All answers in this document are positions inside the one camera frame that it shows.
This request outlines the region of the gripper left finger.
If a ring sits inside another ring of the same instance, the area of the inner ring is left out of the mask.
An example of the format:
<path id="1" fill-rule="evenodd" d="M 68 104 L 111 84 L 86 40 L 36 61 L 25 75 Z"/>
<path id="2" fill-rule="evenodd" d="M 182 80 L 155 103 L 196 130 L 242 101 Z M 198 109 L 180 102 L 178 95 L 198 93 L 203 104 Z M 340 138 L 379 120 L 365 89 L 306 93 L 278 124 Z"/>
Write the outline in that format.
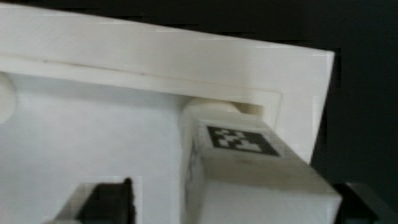
<path id="1" fill-rule="evenodd" d="M 68 224 L 137 224 L 134 180 L 82 185 L 59 212 Z"/>

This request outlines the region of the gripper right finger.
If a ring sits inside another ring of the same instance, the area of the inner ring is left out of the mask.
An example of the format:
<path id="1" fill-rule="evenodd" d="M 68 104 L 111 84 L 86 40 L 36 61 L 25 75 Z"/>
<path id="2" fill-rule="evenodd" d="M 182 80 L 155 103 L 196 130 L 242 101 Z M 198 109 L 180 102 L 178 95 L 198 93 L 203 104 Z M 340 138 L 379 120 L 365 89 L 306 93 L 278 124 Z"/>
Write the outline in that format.
<path id="1" fill-rule="evenodd" d="M 398 212 L 366 184 L 340 183 L 334 189 L 342 195 L 334 224 L 398 224 Z"/>

